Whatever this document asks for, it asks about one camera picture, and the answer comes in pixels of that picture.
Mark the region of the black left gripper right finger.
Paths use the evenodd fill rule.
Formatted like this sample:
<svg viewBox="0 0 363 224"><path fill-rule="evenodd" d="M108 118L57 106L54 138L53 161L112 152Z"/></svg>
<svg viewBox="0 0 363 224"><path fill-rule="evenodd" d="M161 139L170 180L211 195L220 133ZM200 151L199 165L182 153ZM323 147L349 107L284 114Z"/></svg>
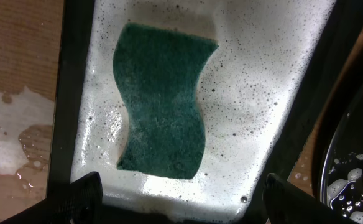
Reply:
<svg viewBox="0 0 363 224"><path fill-rule="evenodd" d="M356 224L278 175L267 175L263 203L272 224Z"/></svg>

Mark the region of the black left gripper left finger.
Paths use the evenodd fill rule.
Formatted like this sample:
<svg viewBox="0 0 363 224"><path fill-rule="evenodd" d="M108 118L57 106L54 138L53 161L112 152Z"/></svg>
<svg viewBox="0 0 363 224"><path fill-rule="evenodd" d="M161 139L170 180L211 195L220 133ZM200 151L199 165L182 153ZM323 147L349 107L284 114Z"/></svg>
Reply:
<svg viewBox="0 0 363 224"><path fill-rule="evenodd" d="M1 224L97 223L102 200L100 175L90 172Z"/></svg>

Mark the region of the green yellow sponge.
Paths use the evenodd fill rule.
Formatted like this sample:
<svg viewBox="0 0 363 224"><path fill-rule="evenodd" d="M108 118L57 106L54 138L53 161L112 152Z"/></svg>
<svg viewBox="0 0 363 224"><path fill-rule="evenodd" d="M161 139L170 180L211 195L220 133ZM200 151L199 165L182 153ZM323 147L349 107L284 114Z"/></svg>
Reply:
<svg viewBox="0 0 363 224"><path fill-rule="evenodd" d="M118 169L171 179L196 175L205 148L196 88L217 47L204 37L124 26L113 57L114 79L129 117Z"/></svg>

